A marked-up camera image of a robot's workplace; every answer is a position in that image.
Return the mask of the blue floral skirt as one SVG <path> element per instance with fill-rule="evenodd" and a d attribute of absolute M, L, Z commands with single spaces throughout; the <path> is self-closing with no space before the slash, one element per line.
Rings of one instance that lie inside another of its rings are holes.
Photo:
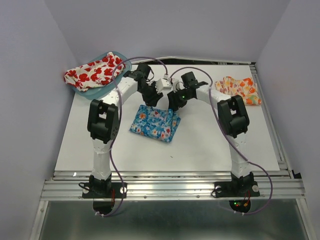
<path fill-rule="evenodd" d="M 181 118 L 172 109 L 161 110 L 140 105 L 129 131 L 165 143 L 171 143 Z"/>

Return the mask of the red poppy white skirt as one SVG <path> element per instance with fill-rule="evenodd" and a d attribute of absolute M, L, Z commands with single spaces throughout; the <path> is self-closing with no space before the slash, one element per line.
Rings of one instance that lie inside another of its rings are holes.
<path fill-rule="evenodd" d="M 64 74 L 64 82 L 80 92 L 107 86 L 112 81 L 113 72 L 116 78 L 126 68 L 125 63 L 116 68 L 121 61 L 119 55 L 108 52 L 102 59 L 69 69 Z"/>

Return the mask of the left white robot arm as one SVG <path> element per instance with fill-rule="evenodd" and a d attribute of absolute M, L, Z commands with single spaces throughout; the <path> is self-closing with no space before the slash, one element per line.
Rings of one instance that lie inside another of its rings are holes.
<path fill-rule="evenodd" d="M 112 194 L 110 150 L 120 129 L 119 108 L 134 93 L 139 92 L 147 106 L 156 107 L 164 96 L 155 81 L 148 76 L 152 71 L 145 63 L 139 63 L 134 71 L 123 76 L 131 80 L 120 82 L 118 89 L 107 95 L 108 103 L 94 99 L 89 106 L 87 130 L 93 142 L 93 169 L 89 182 L 81 183 L 82 197 L 87 199 L 108 198 Z"/>

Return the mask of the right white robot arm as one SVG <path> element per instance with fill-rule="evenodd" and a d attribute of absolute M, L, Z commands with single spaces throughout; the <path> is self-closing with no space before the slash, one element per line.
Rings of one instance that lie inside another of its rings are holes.
<path fill-rule="evenodd" d="M 246 133 L 250 124 L 249 116 L 241 96 L 230 96 L 213 89 L 210 83 L 199 82 L 194 73 L 181 76 L 182 82 L 173 76 L 164 77 L 172 87 L 168 93 L 169 108 L 177 111 L 196 99 L 209 104 L 223 136 L 228 142 L 231 157 L 231 180 L 216 181 L 212 196 L 215 198 L 237 197 L 250 193 L 255 185 L 250 161 L 241 152 L 246 148 Z"/>

